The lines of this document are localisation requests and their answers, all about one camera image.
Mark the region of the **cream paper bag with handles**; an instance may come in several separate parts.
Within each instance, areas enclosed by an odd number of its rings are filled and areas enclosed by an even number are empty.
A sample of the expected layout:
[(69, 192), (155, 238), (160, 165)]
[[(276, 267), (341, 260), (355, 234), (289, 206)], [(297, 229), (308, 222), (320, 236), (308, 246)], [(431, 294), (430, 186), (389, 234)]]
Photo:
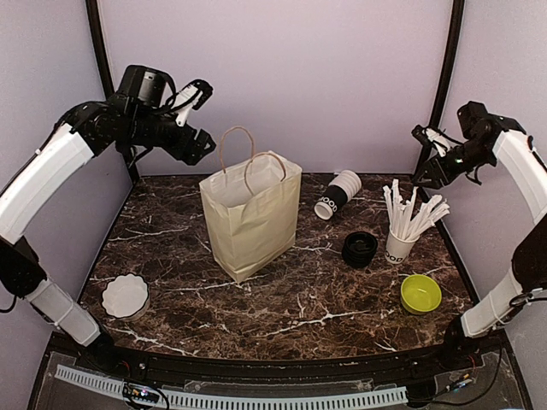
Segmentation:
[(214, 259), (235, 282), (294, 245), (302, 174), (282, 155), (252, 146), (247, 161), (222, 165), (199, 183)]

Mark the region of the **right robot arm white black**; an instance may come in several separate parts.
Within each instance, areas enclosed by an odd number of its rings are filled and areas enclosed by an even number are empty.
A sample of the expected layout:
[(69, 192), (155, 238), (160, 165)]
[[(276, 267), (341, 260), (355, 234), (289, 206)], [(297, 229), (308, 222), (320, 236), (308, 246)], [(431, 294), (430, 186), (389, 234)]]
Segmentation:
[(546, 290), (546, 163), (532, 136), (515, 119), (470, 102), (457, 112), (464, 139), (417, 125), (413, 137), (435, 155), (422, 162), (413, 185), (438, 190), (456, 217), (449, 231), (456, 247), (485, 251), (467, 268), (479, 302), (453, 319), (437, 364), (455, 370), (468, 343), (507, 325)]

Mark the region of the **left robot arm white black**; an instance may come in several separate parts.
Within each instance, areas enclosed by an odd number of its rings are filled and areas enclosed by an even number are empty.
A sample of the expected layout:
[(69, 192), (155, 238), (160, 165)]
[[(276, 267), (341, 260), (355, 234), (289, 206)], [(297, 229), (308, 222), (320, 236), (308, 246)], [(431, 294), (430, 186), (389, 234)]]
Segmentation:
[(88, 348), (86, 356), (102, 372), (114, 372), (120, 352), (102, 340), (105, 331), (40, 266), (26, 242), (28, 226), (61, 187), (110, 145), (124, 140), (146, 149), (160, 148), (174, 159), (195, 165), (215, 149), (212, 137), (187, 123), (199, 102), (179, 102), (167, 112), (147, 109), (126, 114), (111, 102), (84, 102), (69, 109), (46, 144), (1, 192), (1, 283)]

